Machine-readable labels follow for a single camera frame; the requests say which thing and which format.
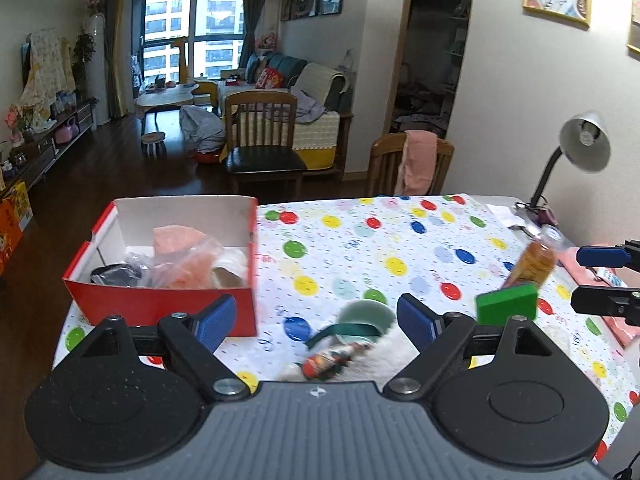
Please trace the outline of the window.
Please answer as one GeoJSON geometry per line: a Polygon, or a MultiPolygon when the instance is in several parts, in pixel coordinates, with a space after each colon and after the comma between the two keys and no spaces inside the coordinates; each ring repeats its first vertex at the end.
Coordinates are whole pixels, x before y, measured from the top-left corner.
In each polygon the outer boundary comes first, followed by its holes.
{"type": "Polygon", "coordinates": [[[240,66],[244,42],[243,0],[134,0],[132,56],[143,83],[157,79],[217,80],[240,66]]]}

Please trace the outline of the christmas print bag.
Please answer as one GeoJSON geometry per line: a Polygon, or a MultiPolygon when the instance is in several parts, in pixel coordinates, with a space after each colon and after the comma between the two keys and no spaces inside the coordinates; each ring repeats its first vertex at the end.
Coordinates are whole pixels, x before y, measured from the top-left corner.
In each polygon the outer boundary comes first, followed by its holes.
{"type": "Polygon", "coordinates": [[[326,380],[346,366],[355,356],[361,356],[382,336],[374,325],[367,323],[337,323],[326,326],[305,342],[309,351],[314,350],[326,338],[352,337],[351,342],[326,347],[299,365],[306,380],[326,380]]]}

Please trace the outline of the silver desk lamp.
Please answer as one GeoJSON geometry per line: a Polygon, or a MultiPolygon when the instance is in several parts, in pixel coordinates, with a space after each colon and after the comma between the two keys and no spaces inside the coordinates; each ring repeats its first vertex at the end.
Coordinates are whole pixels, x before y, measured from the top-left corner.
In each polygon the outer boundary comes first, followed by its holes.
{"type": "Polygon", "coordinates": [[[561,128],[559,145],[544,166],[532,197],[518,206],[536,226],[556,226],[558,222],[544,198],[544,188],[556,163],[564,157],[579,170],[597,174],[608,166],[611,152],[611,142],[600,113],[590,110],[570,118],[561,128]]]}

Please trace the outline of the amber liquid bottle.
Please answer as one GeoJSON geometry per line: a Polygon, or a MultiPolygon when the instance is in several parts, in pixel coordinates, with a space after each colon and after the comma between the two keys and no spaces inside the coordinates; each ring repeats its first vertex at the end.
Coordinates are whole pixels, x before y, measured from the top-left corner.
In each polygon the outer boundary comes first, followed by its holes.
{"type": "Polygon", "coordinates": [[[531,284],[541,289],[555,268],[563,247],[563,234],[554,226],[543,226],[521,253],[502,288],[531,284]]]}

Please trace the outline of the yellow gift box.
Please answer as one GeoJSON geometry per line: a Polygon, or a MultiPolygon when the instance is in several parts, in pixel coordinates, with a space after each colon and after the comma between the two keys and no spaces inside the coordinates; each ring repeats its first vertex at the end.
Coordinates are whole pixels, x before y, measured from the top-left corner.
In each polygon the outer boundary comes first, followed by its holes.
{"type": "Polygon", "coordinates": [[[15,219],[21,231],[24,232],[29,225],[29,222],[34,218],[32,212],[32,205],[28,198],[27,185],[23,180],[19,180],[12,188],[9,189],[6,194],[6,199],[9,201],[13,208],[15,219]]]}

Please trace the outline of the red white cardboard box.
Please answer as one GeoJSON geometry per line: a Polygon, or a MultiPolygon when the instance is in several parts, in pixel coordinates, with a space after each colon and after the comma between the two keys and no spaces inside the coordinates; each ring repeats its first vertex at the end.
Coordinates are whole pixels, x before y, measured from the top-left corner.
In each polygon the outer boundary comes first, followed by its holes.
{"type": "Polygon", "coordinates": [[[254,337],[257,202],[241,195],[120,198],[103,211],[63,275],[91,324],[195,314],[230,294],[232,336],[254,337]]]}

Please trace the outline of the bubble wrap sheet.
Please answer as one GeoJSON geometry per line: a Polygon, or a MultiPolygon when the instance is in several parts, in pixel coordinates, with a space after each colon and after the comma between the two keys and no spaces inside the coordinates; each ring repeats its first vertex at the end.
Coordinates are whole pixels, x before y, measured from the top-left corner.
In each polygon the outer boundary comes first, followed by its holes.
{"type": "Polygon", "coordinates": [[[175,290],[239,288],[248,285],[248,259],[216,238],[156,244],[152,256],[128,254],[125,262],[139,274],[137,287],[175,290]]]}

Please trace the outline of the black fabric item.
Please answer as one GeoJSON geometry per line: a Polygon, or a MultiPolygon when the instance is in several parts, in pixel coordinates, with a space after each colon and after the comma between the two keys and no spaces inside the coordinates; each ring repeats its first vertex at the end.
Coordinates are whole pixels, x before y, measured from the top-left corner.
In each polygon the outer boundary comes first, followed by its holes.
{"type": "Polygon", "coordinates": [[[101,286],[137,287],[144,277],[145,268],[138,264],[120,262],[100,266],[90,273],[90,282],[101,286]]]}

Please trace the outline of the wooden chair near table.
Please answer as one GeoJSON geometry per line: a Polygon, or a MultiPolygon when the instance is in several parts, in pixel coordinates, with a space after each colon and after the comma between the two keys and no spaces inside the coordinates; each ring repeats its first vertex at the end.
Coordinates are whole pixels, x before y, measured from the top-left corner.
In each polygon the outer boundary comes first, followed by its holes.
{"type": "Polygon", "coordinates": [[[386,133],[370,149],[366,195],[422,196],[442,190],[454,146],[435,133],[386,133]]]}

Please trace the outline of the sofa with covers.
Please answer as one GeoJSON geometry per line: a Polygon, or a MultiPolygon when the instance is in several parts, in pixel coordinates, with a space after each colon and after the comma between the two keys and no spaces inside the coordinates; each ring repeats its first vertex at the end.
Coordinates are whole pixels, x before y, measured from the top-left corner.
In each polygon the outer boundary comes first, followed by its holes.
{"type": "Polygon", "coordinates": [[[294,150],[315,174],[329,171],[344,176],[349,128],[352,123],[352,88],[342,70],[303,58],[269,51],[253,55],[247,68],[217,84],[218,110],[232,94],[273,90],[297,99],[294,150]]]}

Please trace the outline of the round coffee table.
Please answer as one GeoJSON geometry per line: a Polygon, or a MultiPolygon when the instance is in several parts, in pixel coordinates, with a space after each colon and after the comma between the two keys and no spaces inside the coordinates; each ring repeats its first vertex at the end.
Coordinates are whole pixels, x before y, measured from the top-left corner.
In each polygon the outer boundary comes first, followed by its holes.
{"type": "Polygon", "coordinates": [[[143,92],[134,100],[137,118],[141,122],[141,132],[145,133],[146,115],[164,112],[165,110],[178,110],[183,105],[190,105],[194,101],[195,90],[200,88],[199,84],[177,84],[172,88],[156,89],[155,91],[143,92]]]}

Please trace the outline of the pink towel on chair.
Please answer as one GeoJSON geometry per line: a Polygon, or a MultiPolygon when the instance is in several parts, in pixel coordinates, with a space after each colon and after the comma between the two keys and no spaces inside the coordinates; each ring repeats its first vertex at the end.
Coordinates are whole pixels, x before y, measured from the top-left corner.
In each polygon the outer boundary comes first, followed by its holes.
{"type": "Polygon", "coordinates": [[[425,130],[407,130],[395,184],[395,194],[425,195],[434,179],[438,137],[425,130]]]}

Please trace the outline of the low tv cabinet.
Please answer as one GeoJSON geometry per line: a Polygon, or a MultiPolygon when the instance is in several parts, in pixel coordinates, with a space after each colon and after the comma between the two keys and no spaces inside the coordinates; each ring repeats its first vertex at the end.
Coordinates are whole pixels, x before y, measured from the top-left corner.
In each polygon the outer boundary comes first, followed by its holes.
{"type": "Polygon", "coordinates": [[[1,197],[6,198],[9,189],[19,180],[23,180],[27,188],[42,180],[51,167],[87,132],[93,127],[93,110],[98,100],[90,98],[80,102],[74,110],[59,114],[50,128],[33,133],[32,140],[18,148],[12,148],[9,158],[6,160],[12,165],[12,169],[3,171],[4,190],[1,197]],[[56,145],[54,133],[66,123],[72,116],[77,119],[79,134],[66,145],[56,145]]]}

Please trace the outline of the pink kettle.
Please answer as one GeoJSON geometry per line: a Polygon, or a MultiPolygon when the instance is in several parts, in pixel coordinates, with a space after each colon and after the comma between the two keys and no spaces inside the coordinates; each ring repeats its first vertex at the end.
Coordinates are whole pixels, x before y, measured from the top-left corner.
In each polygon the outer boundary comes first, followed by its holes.
{"type": "Polygon", "coordinates": [[[54,142],[56,145],[66,145],[72,142],[79,134],[77,119],[72,116],[66,120],[66,123],[57,128],[54,133],[54,142]]]}

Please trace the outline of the girls picture gold frame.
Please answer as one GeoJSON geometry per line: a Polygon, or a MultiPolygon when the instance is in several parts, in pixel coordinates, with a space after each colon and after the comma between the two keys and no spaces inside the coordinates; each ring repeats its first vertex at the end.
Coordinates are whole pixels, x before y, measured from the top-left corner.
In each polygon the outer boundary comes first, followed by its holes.
{"type": "Polygon", "coordinates": [[[640,53],[640,0],[631,0],[627,48],[632,52],[640,53]]]}

